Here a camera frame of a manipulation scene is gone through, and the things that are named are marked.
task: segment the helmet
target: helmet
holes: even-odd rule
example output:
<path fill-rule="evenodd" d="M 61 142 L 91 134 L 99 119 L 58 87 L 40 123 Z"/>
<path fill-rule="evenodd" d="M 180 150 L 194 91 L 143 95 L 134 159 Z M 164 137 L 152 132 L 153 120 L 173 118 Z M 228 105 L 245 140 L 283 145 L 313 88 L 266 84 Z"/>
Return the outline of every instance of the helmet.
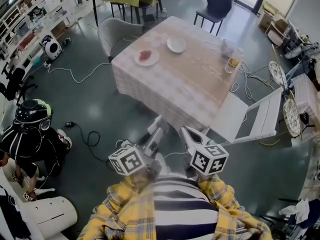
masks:
<path fill-rule="evenodd" d="M 53 109 L 41 99 L 24 101 L 15 111 L 16 124 L 39 125 L 39 129 L 46 131 L 51 125 Z"/>

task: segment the yellow plaid shirt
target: yellow plaid shirt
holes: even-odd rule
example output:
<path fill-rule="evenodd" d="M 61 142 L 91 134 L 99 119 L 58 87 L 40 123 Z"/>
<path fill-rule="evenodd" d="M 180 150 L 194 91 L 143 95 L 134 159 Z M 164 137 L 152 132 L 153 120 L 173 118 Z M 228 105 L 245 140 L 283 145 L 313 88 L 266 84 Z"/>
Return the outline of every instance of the yellow plaid shirt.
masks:
<path fill-rule="evenodd" d="M 106 199 L 79 235 L 79 240 L 123 239 L 156 240 L 155 209 L 152 184 L 140 175 L 128 176 L 107 189 Z M 237 220 L 245 224 L 256 240 L 272 240 L 264 223 L 243 211 L 234 189 L 217 175 L 199 182 L 199 188 L 218 209 L 214 239 L 235 240 Z"/>

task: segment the white bowl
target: white bowl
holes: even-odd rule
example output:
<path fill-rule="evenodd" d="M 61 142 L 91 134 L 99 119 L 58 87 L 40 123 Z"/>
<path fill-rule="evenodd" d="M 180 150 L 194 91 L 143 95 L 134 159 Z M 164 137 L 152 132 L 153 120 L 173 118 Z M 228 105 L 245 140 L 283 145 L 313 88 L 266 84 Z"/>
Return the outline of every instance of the white bowl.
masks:
<path fill-rule="evenodd" d="M 139 60 L 140 53 L 144 50 L 146 50 L 146 49 L 141 49 L 134 55 L 135 63 L 137 63 L 138 65 L 143 66 L 143 67 L 149 67 L 149 66 L 152 66 L 153 64 L 156 64 L 159 60 L 159 53 L 155 49 L 149 49 L 149 50 L 151 50 L 150 58 L 148 58 L 146 60 L 142 60 L 142 61 Z"/>
<path fill-rule="evenodd" d="M 174 53 L 180 54 L 186 49 L 186 42 L 181 37 L 171 36 L 166 40 L 166 45 Z"/>

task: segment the food on plate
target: food on plate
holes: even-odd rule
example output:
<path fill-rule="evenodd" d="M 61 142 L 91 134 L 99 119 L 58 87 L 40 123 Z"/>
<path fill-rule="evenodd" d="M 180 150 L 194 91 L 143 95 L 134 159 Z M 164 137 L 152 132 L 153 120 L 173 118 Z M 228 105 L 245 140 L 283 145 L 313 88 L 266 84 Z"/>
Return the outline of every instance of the food on plate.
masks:
<path fill-rule="evenodd" d="M 151 50 L 143 50 L 140 52 L 139 61 L 143 62 L 148 60 L 151 57 Z"/>

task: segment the gray floor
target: gray floor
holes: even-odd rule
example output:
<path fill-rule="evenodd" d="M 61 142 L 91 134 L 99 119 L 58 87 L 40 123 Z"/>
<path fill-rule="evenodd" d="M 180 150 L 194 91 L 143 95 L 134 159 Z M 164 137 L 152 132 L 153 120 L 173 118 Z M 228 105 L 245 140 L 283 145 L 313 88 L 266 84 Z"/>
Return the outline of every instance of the gray floor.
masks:
<path fill-rule="evenodd" d="M 195 11 L 206 6 L 206 0 L 162 2 L 168 16 L 176 16 L 191 23 L 194 21 Z M 127 9 L 127 20 L 130 18 L 129 12 Z M 98 7 L 99 22 L 110 14 L 111 11 L 105 5 Z M 244 49 L 244 62 L 251 71 L 266 66 L 272 58 L 271 42 L 257 27 L 257 21 L 255 15 L 234 5 L 219 33 L 219 37 L 228 38 Z M 200 24 L 201 19 L 198 18 L 197 25 Z M 211 23 L 205 20 L 203 28 L 209 31 Z M 214 34 L 217 29 L 218 24 L 213 30 Z M 72 69 L 74 77 L 81 80 L 97 65 L 108 62 L 99 43 L 93 13 L 71 27 L 60 40 L 66 37 L 71 37 L 72 43 L 54 61 L 51 69 Z M 282 61 L 281 56 L 279 58 L 285 71 L 288 71 L 288 62 Z M 258 75 L 269 79 L 267 70 L 261 70 Z M 63 70 L 48 73 L 45 68 L 41 68 L 34 76 L 39 87 L 29 96 L 43 99 L 52 105 L 52 126 L 58 129 L 65 122 L 74 121 L 81 125 L 85 136 L 90 131 L 100 132 L 100 143 L 93 151 L 104 160 L 114 152 L 117 140 L 137 141 L 157 116 L 140 102 L 117 92 L 110 65 L 102 65 L 81 84 L 72 81 L 70 72 Z M 244 102 L 252 104 L 245 94 L 243 73 L 238 73 L 236 82 L 239 83 L 236 94 Z M 254 89 L 261 83 L 249 80 L 248 84 Z M 268 93 L 270 90 L 261 86 L 253 92 L 253 96 L 258 100 Z M 254 119 L 254 115 L 248 115 L 246 125 Z M 66 131 L 73 141 L 73 147 L 65 159 L 61 175 L 48 179 L 46 186 L 55 187 L 54 195 L 70 199 L 76 207 L 78 222 L 64 232 L 70 239 L 75 239 L 88 221 L 94 206 L 106 197 L 107 187 L 118 183 L 121 177 L 92 157 L 81 140 L 79 129 L 74 127 Z M 265 142 L 272 143 L 277 139 L 275 137 Z M 252 214 L 273 214 L 286 205 L 277 202 L 279 197 L 297 199 L 302 189 L 310 158 L 310 145 L 306 143 L 291 147 L 290 138 L 286 134 L 282 134 L 280 139 L 273 147 L 262 146 L 258 141 L 226 147 L 230 157 L 220 177 L 234 187 L 236 198 Z M 168 154 L 182 150 L 177 132 L 170 129 L 163 139 L 160 151 Z M 167 158 L 168 165 L 175 172 L 183 172 L 182 160 L 183 155 L 171 155 Z"/>

